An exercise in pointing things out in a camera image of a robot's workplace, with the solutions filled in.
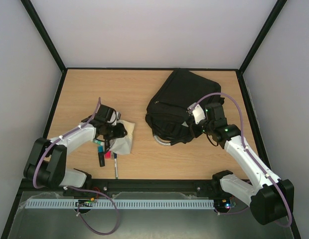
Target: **backpack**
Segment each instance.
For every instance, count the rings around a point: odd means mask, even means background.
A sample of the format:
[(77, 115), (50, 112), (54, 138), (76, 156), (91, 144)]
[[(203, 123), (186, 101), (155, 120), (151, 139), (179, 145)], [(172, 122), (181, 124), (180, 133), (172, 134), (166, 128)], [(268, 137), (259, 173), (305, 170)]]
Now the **backpack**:
[[(171, 73), (159, 91), (150, 100), (147, 107), (146, 122), (162, 140), (176, 143), (188, 143), (202, 134), (195, 124), (194, 117), (188, 113), (188, 107), (203, 96), (221, 92), (221, 86), (185, 69)], [(209, 103), (223, 103), (219, 95), (211, 96), (200, 102), (200, 106)]]

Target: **black frame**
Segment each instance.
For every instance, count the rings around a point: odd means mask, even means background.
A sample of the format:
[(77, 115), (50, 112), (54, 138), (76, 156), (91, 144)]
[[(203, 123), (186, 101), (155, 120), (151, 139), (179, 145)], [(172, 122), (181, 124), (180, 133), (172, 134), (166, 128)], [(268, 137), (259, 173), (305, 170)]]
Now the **black frame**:
[[(62, 72), (62, 76), (58, 85), (58, 89), (53, 101), (53, 105), (47, 120), (47, 124), (43, 133), (43, 137), (48, 136), (48, 132), (54, 117), (54, 113), (57, 107), (57, 103), (59, 100), (59, 96), (63, 87), (63, 83), (65, 81), (65, 77), (67, 74), (68, 69), (117, 69), (117, 70), (174, 70), (174, 68), (66, 68), (62, 59), (60, 58), (53, 42), (51, 41), (42, 21), (40, 20), (34, 6), (32, 5), (30, 0), (20, 0), (24, 5), (26, 11), (28, 12), (30, 18), (32, 19), (35, 27), (37, 28), (39, 34), (41, 35), (43, 41), (45, 42), (47, 48), (49, 49), (51, 55), (53, 56), (56, 64), (58, 65), (60, 71)], [(253, 137), (256, 143), (256, 148), (259, 157), (264, 161), (264, 163), (270, 167), (270, 163), (265, 151), (265, 147), (262, 141), (260, 129), (258, 126), (257, 119), (254, 114), (254, 109), (252, 107), (252, 103), (248, 94), (248, 90), (243, 78), (243, 73), (247, 69), (248, 65), (252, 61), (254, 55), (256, 54), (257, 50), (261, 46), (263, 40), (265, 39), (267, 33), (271, 29), (275, 19), (278, 17), (279, 13), (281, 12), (282, 8), (284, 7), (287, 0), (277, 0), (276, 4), (274, 5), (270, 15), (268, 16), (266, 22), (264, 23), (260, 33), (258, 34), (257, 38), (255, 39), (249, 53), (247, 54), (245, 60), (243, 61), (240, 69), (208, 69), (208, 68), (190, 68), (189, 70), (200, 70), (200, 71), (235, 71), (238, 83), (241, 89), (243, 101), (246, 107), (247, 115), (249, 118), (249, 122), (251, 125), (251, 130), (253, 133)], [(200, 185), (207, 185), (210, 184), (211, 180), (116, 180), (116, 179), (93, 179), (93, 185), (99, 185), (102, 188), (103, 185), (109, 187), (108, 193), (112, 191), (118, 192), (120, 190), (124, 191), (150, 191), (150, 192), (187, 192), (187, 193), (197, 193), (198, 196), (205, 197), (207, 193), (203, 190), (200, 192), (197, 190), (198, 187), (203, 188)], [(58, 188), (55, 190), (51, 189), (39, 189), (40, 191), (63, 191), (62, 188)], [(21, 181), (19, 190), (17, 192), (16, 198), (14, 200), (11, 212), (9, 214), (8, 220), (6, 222), (3, 234), (1, 239), (5, 239), (9, 235), (9, 231), (17, 211), (19, 201), (21, 199), (21, 195), (24, 191), (38, 191), (38, 189), (34, 189), (31, 182), (23, 179)], [(297, 228), (296, 222), (293, 218), (293, 223), (291, 225), (292, 233), (294, 238), (300, 239), (300, 233)]]

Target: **perforated metal strip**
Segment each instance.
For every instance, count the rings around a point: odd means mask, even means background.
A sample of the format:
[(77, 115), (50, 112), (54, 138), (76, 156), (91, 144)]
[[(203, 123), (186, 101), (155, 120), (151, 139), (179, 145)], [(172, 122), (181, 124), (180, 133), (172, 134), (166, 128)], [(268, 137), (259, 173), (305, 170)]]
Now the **perforated metal strip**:
[[(114, 199), (118, 209), (214, 209), (213, 200), (123, 200)], [(26, 209), (75, 209), (78, 200), (72, 199), (30, 199)], [(112, 203), (99, 199), (96, 203), (85, 204), (90, 209), (111, 209)]]

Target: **wooden tabletop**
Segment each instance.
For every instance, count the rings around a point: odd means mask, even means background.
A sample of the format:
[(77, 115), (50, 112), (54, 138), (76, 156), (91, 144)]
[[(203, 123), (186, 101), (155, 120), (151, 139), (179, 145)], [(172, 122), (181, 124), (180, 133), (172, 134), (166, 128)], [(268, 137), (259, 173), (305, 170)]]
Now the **wooden tabletop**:
[[(170, 70), (68, 70), (57, 104), (48, 138), (61, 135), (91, 115), (101, 97), (102, 104), (122, 114), (121, 119), (134, 122), (130, 155), (118, 155), (119, 179), (211, 179), (214, 173), (230, 170), (247, 178), (238, 163), (220, 146), (214, 147), (205, 135), (192, 142), (165, 147), (154, 141), (145, 122), (146, 108), (172, 71)], [(244, 117), (245, 137), (256, 151), (234, 71), (193, 71), (216, 81), (222, 92), (240, 105)], [(239, 114), (230, 100), (223, 105), (229, 124), (240, 125)], [(99, 167), (97, 145), (88, 142), (67, 157), (67, 167), (92, 174), (93, 178), (115, 178), (114, 161)]]

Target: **white wall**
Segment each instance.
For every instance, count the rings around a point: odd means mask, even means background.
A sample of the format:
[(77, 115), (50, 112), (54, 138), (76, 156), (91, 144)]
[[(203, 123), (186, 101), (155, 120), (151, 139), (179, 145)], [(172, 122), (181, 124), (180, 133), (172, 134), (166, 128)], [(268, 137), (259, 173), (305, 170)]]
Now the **white wall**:
[(294, 216), (309, 238), (309, 0), (286, 3), (244, 76), (270, 163), (294, 184)]
[(19, 0), (0, 0), (0, 236), (61, 73)]
[(239, 68), (276, 0), (32, 0), (67, 67)]

